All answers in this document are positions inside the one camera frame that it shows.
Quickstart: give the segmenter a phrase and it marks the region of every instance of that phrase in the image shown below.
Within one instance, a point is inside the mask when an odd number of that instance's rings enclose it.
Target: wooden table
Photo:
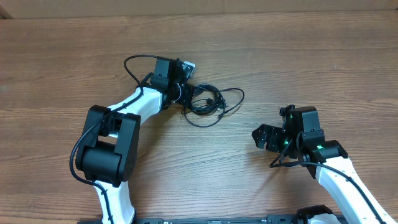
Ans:
[[[142,126],[129,181],[139,217],[339,212],[305,168],[268,168],[276,154],[252,140],[296,104],[318,109],[326,138],[398,220],[398,12],[377,11],[0,21],[1,223],[102,216],[94,189],[70,175],[70,151],[89,107],[133,93],[123,60],[140,53],[194,62],[192,83],[240,87],[246,99],[212,128],[190,126],[179,106]],[[128,66],[141,79],[154,63]]]

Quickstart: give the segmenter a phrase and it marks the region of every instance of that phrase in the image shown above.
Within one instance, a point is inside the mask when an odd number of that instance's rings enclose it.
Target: robotic arm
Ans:
[[[149,74],[150,83],[143,82],[142,89],[137,88],[133,95],[116,105],[107,108],[94,105],[90,108],[83,134],[96,122],[102,122],[80,141],[76,167],[84,172],[86,180],[102,186],[106,195],[103,195],[103,189],[95,187],[103,218],[89,223],[132,223],[135,210],[130,202],[127,181],[137,159],[140,125],[153,114],[167,109],[171,102],[183,106],[189,104],[193,86],[187,80],[193,77],[195,70],[195,64],[190,62],[157,57],[155,72]],[[134,103],[103,119],[107,113],[137,98],[142,90],[143,95]],[[111,136],[118,140],[114,145],[99,141],[98,136]]]
[[[299,164],[306,166],[311,176],[336,201],[349,224],[396,223],[362,183],[339,142],[325,141],[318,112],[314,107],[295,109],[294,105],[290,105],[281,108],[279,114],[284,119],[282,128],[262,124],[252,132],[258,148],[266,145],[267,150],[280,153],[271,163],[271,168]],[[298,162],[282,163],[287,156],[298,159]],[[299,211],[298,216],[303,223],[334,223],[332,220],[337,222],[334,215],[328,213],[331,211],[306,210],[302,214]]]

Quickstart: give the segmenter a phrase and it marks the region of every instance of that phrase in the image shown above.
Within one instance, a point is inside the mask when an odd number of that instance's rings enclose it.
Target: table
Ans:
[[[246,99],[208,129],[179,106],[144,123],[129,181],[138,217],[263,217],[319,204],[338,213],[305,168],[268,168],[276,154],[252,140],[295,104],[318,109],[326,139],[398,220],[397,21],[397,11],[0,21],[0,222],[101,218],[94,189],[70,175],[70,151],[89,107],[133,93],[123,60],[141,53],[196,63],[192,83],[240,87]],[[141,79],[154,63],[128,66]]]

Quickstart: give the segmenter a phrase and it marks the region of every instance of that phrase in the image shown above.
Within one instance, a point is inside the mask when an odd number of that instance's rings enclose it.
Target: tabletop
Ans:
[[[211,128],[190,126],[178,105],[142,125],[129,181],[138,217],[264,217],[321,204],[339,213],[306,168],[270,169],[276,154],[252,140],[295,104],[317,108],[326,139],[398,220],[397,21],[398,11],[1,20],[0,223],[101,218],[68,160],[88,109],[133,93],[123,60],[135,54],[188,60],[192,84],[246,93]],[[154,64],[128,66],[141,79]]]

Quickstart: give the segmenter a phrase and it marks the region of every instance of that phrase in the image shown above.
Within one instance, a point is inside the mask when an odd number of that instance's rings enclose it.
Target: beige surface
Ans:
[[[294,103],[317,107],[326,138],[398,220],[397,21],[398,11],[0,21],[0,223],[101,217],[68,159],[88,108],[132,94],[123,60],[140,53],[195,62],[192,83],[237,86],[246,99],[209,129],[178,106],[142,126],[129,181],[139,217],[339,212],[305,168],[270,169],[276,154],[254,145],[251,131],[282,125],[278,107]],[[151,59],[128,65],[140,79],[154,69]]]
[[[216,14],[243,12],[391,10],[398,0],[0,0],[16,19]]]

